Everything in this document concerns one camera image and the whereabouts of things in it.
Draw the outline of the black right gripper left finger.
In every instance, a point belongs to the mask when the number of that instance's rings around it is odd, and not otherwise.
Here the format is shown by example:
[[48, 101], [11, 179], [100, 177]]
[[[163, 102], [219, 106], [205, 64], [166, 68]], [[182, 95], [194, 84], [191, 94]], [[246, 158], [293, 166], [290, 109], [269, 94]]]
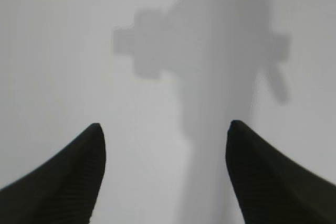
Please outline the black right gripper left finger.
[[104, 133], [92, 123], [51, 159], [1, 189], [1, 223], [89, 223], [105, 168]]

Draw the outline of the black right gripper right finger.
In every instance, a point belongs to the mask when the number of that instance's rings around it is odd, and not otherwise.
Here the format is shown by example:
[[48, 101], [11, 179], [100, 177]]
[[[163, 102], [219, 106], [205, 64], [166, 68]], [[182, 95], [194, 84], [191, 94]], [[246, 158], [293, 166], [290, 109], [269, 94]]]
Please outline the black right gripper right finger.
[[243, 121], [230, 124], [225, 159], [245, 223], [335, 223], [335, 185], [288, 158]]

